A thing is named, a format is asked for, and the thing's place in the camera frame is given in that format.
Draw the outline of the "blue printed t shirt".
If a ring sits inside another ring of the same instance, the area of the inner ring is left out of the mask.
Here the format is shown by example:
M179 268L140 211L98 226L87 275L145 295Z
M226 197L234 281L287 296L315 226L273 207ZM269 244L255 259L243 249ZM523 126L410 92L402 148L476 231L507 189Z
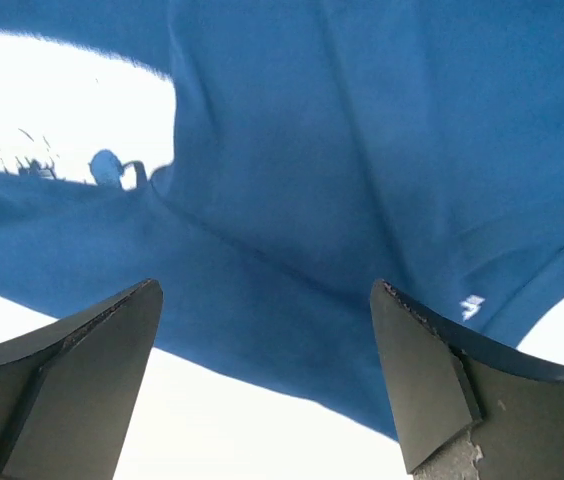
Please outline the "blue printed t shirt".
M564 298L564 1L0 1L0 29L177 101L133 190L0 173L1 297L156 279L161 349L386 436L375 280L511 346Z

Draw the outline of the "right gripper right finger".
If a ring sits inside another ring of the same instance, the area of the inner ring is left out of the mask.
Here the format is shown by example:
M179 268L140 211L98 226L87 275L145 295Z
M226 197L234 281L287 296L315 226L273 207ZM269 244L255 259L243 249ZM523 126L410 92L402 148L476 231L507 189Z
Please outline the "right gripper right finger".
M564 480L564 365L459 325L381 280L371 312L413 478Z

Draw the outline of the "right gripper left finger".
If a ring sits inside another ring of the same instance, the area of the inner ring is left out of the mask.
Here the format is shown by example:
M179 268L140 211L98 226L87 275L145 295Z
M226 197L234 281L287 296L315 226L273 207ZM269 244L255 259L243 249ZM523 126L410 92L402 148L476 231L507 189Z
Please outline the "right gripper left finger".
M163 292L145 280L0 343L0 479L111 479Z

